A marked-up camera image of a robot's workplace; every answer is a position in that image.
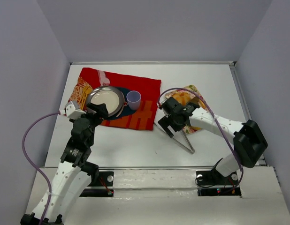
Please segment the metal tongs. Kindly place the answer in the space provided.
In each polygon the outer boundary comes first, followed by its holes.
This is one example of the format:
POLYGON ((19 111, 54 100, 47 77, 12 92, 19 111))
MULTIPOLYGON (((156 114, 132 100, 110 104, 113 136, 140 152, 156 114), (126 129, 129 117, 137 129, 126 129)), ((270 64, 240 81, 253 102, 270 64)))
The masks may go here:
POLYGON ((163 150, 174 152, 181 149, 190 155, 195 153, 194 147, 183 131, 170 138, 162 127, 157 122, 154 122, 154 133, 156 136, 154 143, 159 142, 158 147, 161 147, 163 150))

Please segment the orange ring donut bread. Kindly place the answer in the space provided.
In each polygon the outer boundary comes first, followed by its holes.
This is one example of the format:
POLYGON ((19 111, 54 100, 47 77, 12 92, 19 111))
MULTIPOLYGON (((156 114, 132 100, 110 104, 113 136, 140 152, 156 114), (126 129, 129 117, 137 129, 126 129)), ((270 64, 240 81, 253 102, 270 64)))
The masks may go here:
POLYGON ((198 131, 198 130, 201 130, 202 128, 200 128, 200 127, 195 127, 195 126, 191 126, 191 128, 193 129, 193 130, 196 130, 196 131, 198 131))

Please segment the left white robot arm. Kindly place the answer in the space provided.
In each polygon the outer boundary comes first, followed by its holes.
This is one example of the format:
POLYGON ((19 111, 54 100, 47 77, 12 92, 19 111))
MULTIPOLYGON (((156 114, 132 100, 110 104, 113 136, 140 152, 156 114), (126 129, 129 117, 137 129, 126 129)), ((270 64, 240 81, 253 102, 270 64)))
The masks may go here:
POLYGON ((48 189, 38 205, 30 214, 24 214, 22 225, 62 225, 70 207, 83 190, 99 176, 99 167, 87 161, 94 144, 95 128, 108 118, 106 104, 88 103, 81 110, 75 101, 55 112, 69 118, 73 127, 65 150, 61 156, 53 180, 37 167, 29 158, 25 149, 25 132, 22 139, 22 151, 28 162, 44 177, 48 189))

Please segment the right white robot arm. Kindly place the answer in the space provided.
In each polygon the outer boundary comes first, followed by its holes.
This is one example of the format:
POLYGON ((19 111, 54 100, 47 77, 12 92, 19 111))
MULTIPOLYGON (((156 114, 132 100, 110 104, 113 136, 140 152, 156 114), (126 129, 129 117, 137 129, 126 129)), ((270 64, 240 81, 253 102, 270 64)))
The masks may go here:
POLYGON ((218 160, 210 171, 200 172, 200 176, 195 179, 200 188, 224 186, 237 171, 253 168, 268 147, 261 129, 253 120, 229 120, 194 102, 182 105, 173 97, 160 104, 159 109, 164 112, 164 116, 158 124, 169 137, 189 125, 220 136, 228 144, 231 153, 218 160))

